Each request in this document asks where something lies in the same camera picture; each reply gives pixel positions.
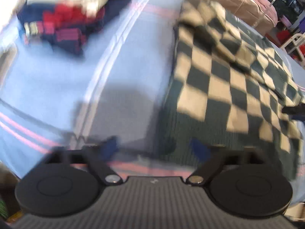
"navy blue cloth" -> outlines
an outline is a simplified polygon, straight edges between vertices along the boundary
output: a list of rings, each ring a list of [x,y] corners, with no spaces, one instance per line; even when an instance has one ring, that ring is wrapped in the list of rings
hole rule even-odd
[[[43,21],[43,13],[46,11],[54,12],[54,4],[26,4],[18,13],[17,17],[23,26],[34,23],[38,28],[39,38],[49,42],[52,46],[57,46],[66,52],[81,56],[83,54],[82,46],[93,33],[99,32],[112,19],[117,17],[131,0],[109,0],[97,13],[95,20],[90,23],[71,23],[65,24],[60,28],[54,28]],[[25,37],[25,42],[31,40],[29,35]]]

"green object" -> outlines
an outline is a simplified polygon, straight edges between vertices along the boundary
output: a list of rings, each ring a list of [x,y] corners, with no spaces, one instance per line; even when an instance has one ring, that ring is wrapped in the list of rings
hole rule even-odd
[[[282,0],[275,0],[273,6],[279,18],[284,15],[291,22],[291,24],[294,24],[295,21],[298,19],[298,14],[293,10],[293,8],[289,7]]]
[[[9,214],[7,212],[7,207],[5,202],[1,199],[0,197],[0,216],[4,219],[7,220],[7,218],[9,217]]]

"mattress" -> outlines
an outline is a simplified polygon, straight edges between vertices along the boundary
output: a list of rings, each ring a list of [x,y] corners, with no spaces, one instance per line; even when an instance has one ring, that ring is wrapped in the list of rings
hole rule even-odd
[[[79,149],[117,135],[120,150],[108,164],[123,178],[189,176],[192,167],[151,158],[182,1],[133,0],[89,38],[83,58],[47,43],[24,45],[13,17],[0,34],[7,52],[0,79],[0,161],[22,178],[54,146]],[[277,51],[305,87],[304,70]],[[301,156],[293,202],[305,194]]]

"silver screw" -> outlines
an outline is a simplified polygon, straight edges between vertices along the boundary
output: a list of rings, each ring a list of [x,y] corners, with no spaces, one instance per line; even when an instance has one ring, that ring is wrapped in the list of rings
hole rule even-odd
[[[121,178],[117,175],[109,175],[109,176],[106,176],[105,180],[108,183],[117,183],[119,180],[121,180]]]
[[[202,183],[203,182],[203,177],[200,177],[200,176],[191,176],[190,178],[189,178],[189,181],[191,182],[191,183]]]

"green and beige checkered garment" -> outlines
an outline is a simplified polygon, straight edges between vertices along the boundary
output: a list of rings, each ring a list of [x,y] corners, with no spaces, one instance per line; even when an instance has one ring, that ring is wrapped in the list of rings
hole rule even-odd
[[[267,39],[216,2],[185,0],[175,27],[173,76],[160,114],[161,159],[196,166],[189,147],[256,147],[295,178],[302,136],[283,106],[303,102]]]

